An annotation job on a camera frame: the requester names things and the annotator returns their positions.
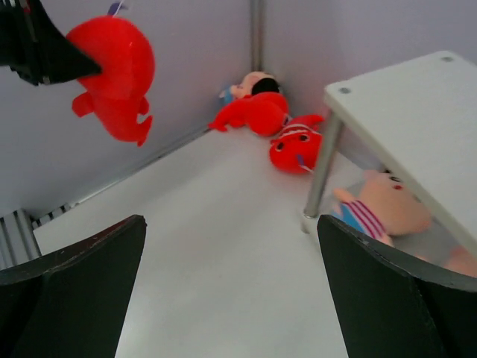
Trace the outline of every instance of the plush toy arm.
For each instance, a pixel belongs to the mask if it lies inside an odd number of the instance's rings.
[[[209,123],[209,128],[220,132],[227,132],[226,126],[231,122],[234,124],[234,127],[240,127],[240,122],[245,123],[243,117],[246,106],[247,100],[244,99],[237,99],[236,101],[229,103],[221,109],[215,117],[214,122]]]
[[[386,244],[386,245],[389,245],[391,246],[392,248],[394,247],[394,243],[393,243],[393,240],[392,238],[387,235],[386,233],[383,233],[382,236],[381,236],[381,242],[383,244]]]
[[[477,277],[477,260],[463,247],[458,247],[451,253],[444,268],[459,274]]]
[[[350,203],[351,201],[356,200],[356,198],[345,189],[337,188],[333,190],[333,195],[341,203]]]

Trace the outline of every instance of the metal leg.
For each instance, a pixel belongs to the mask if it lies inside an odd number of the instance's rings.
[[[303,211],[303,215],[308,219],[316,219],[318,217],[321,196],[325,189],[333,154],[336,151],[343,126],[341,119],[331,112],[323,133],[323,142],[321,143],[320,154],[318,155],[315,172],[313,173],[312,188],[309,191],[308,201]]]

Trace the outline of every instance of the red plush toy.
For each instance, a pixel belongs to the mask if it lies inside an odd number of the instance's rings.
[[[146,92],[154,78],[154,53],[148,39],[131,22],[113,16],[91,19],[66,38],[101,66],[101,74],[80,78],[86,88],[73,101],[77,116],[94,113],[117,140],[144,144],[152,116]]]
[[[209,124],[209,128],[226,132],[227,125],[233,128],[246,125],[260,136],[273,136],[283,128],[288,118],[285,97],[276,92],[262,92],[229,103]]]
[[[292,119],[271,141],[270,160],[275,167],[291,174],[311,172],[321,145],[318,133],[322,116],[308,115]]]

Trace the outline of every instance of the white wall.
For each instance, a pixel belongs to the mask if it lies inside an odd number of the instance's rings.
[[[477,62],[476,14],[475,0],[270,0],[266,69],[296,114],[317,112],[323,87],[354,75],[442,49]],[[350,133],[341,149],[376,164]]]
[[[113,0],[42,0],[65,34]],[[250,11],[241,0],[130,0],[122,16],[150,39],[157,75],[148,94],[154,124],[142,148],[117,142],[94,116],[79,119],[76,82],[32,87],[0,71],[0,216],[20,207],[35,216],[80,198],[142,165],[202,128],[217,95],[250,69]]]

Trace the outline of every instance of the plush toy face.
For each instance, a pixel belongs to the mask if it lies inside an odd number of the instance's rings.
[[[431,214],[401,183],[388,173],[367,171],[359,194],[390,235],[418,233],[431,224]]]
[[[263,78],[273,78],[273,76],[265,72],[251,72],[244,77],[241,84],[230,86],[230,93],[232,93],[234,99],[244,98],[246,95],[251,95],[253,86]]]
[[[284,172],[308,173],[315,167],[321,138],[319,133],[302,129],[275,139],[269,151],[270,160]]]

